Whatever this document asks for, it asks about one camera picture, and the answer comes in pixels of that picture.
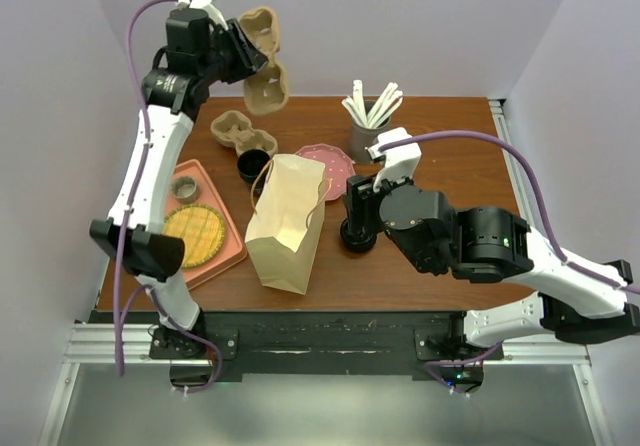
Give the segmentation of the stack of black cups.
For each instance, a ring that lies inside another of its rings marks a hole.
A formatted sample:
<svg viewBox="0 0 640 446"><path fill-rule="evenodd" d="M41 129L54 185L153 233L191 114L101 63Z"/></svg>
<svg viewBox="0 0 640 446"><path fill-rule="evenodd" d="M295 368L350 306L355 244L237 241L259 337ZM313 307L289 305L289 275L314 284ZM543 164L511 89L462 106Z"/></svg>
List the stack of black cups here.
<svg viewBox="0 0 640 446"><path fill-rule="evenodd" d="M240 178L251 186L270 160L271 156L260 149L251 149L243 152L236 163Z"/></svg>

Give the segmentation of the beige cardboard cup carrier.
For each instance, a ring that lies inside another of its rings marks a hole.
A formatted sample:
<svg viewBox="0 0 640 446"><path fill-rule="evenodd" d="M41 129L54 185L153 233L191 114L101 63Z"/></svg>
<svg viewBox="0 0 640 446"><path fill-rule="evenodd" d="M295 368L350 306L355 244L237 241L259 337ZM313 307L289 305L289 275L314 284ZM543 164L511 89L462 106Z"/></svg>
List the beige cardboard cup carrier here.
<svg viewBox="0 0 640 446"><path fill-rule="evenodd" d="M239 24L259 52L258 72L243 82L244 101L254 116L264 116L284 108L290 96L289 77L277 59L281 32L276 12L261 6L244 12Z"/></svg>

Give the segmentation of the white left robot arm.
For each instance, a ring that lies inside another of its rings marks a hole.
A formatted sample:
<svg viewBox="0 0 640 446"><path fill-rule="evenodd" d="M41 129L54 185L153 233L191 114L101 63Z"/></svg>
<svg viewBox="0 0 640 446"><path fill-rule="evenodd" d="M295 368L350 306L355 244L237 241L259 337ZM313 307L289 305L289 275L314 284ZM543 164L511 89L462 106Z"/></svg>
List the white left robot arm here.
<svg viewBox="0 0 640 446"><path fill-rule="evenodd" d="M245 80L268 59L237 20L224 19L212 6L174 9L165 28L166 44L141 82L138 130L121 190L106 219L92 221L89 235L116 261L117 272L150 288L162 324L176 329L173 348L196 358L207 334L195 326L201 309L181 270L185 245L163 233L169 189L210 86Z"/></svg>

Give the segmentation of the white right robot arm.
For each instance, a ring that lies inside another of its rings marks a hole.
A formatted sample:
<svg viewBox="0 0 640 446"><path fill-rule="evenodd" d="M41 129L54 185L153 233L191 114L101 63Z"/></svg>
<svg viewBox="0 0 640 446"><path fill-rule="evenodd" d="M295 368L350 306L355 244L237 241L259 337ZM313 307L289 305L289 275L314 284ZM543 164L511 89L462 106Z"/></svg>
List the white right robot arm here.
<svg viewBox="0 0 640 446"><path fill-rule="evenodd" d="M347 249L366 252L383 233L420 273L533 291L509 304L453 314L436 343L445 353L466 359L479 348L538 334L591 345L638 333L639 309L622 290L632 280L628 262L597 264L572 253L558 258L549 240L507 210L456 210L443 193L410 179L374 182L359 175L346 182L340 235Z"/></svg>

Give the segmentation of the beige paper takeout bag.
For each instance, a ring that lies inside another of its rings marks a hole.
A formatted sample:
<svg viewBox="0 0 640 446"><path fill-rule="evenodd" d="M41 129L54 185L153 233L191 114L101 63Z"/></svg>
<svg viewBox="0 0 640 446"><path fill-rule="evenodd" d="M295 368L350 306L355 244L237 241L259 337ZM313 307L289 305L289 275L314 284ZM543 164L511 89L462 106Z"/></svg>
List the beige paper takeout bag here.
<svg viewBox="0 0 640 446"><path fill-rule="evenodd" d="M333 180L324 163L294 154L274 155L259 178L244 238L251 262L263 286L304 295Z"/></svg>

